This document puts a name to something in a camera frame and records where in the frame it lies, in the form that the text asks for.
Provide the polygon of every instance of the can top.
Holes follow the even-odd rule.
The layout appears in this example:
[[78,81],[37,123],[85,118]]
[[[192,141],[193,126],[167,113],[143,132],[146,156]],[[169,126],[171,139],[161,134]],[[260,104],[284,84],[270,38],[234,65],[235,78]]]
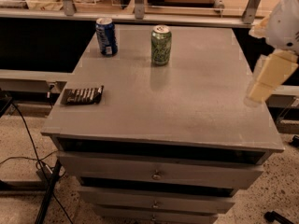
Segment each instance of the can top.
[[100,18],[96,21],[96,23],[101,24],[101,25],[108,25],[112,23],[112,19],[110,18]]
[[157,34],[168,34],[170,29],[166,25],[157,25],[153,28],[153,31]]

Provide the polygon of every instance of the drawer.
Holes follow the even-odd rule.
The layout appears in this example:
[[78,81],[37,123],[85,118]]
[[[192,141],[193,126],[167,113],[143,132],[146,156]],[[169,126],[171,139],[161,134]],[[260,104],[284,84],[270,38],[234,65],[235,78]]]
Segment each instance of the drawer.
[[60,152],[65,170],[75,176],[247,189],[262,166],[216,161],[173,160],[102,153]]
[[94,207],[94,212],[102,217],[125,217],[131,219],[151,220],[154,222],[168,221],[174,223],[194,224],[212,224],[218,218],[217,215],[190,215],[171,212],[152,212],[147,210],[106,208],[99,205]]
[[132,189],[103,189],[80,187],[86,203],[146,208],[155,210],[225,214],[233,205],[232,198],[183,195]]

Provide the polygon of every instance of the floor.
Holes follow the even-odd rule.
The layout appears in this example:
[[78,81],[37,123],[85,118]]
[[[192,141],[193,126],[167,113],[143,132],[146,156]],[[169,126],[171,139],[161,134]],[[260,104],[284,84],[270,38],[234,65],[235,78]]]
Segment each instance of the floor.
[[[48,137],[39,133],[50,106],[20,105],[30,133],[36,145],[39,158],[55,151]],[[20,115],[15,111],[0,118],[0,162],[8,157],[35,157],[33,146]],[[220,215],[215,224],[263,224],[267,223],[263,214],[275,210],[293,223],[299,223],[299,148],[292,147],[293,134],[282,134],[285,151],[273,155],[265,164],[265,172],[248,189],[235,196],[235,206],[226,214]],[[55,153],[45,159],[49,166],[55,163]],[[38,180],[36,162],[15,159],[0,164],[1,180]],[[83,202],[77,192],[78,181],[61,171],[62,177],[55,187],[55,195],[65,208],[73,223],[139,224],[146,221],[98,217],[92,207]],[[43,191],[0,192],[0,223],[34,223],[43,199]],[[70,223],[61,207],[51,200],[45,224]]]

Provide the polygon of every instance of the robotic arm in background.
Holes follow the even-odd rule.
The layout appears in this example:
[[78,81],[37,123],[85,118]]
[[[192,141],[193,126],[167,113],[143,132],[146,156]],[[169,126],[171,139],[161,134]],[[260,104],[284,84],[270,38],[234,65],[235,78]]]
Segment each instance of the robotic arm in background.
[[245,104],[256,106],[298,68],[299,0],[281,0],[249,34],[265,37],[266,43],[275,48],[272,54],[259,59],[247,90]]

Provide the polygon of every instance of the soda can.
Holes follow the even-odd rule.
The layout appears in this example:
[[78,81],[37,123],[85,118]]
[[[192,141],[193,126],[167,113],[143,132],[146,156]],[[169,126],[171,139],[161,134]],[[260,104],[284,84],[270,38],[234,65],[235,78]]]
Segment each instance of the soda can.
[[95,31],[101,53],[104,56],[113,56],[118,52],[115,37],[115,25],[110,18],[100,18],[95,23]]
[[172,34],[166,25],[157,25],[151,32],[151,61],[157,65],[169,62]]

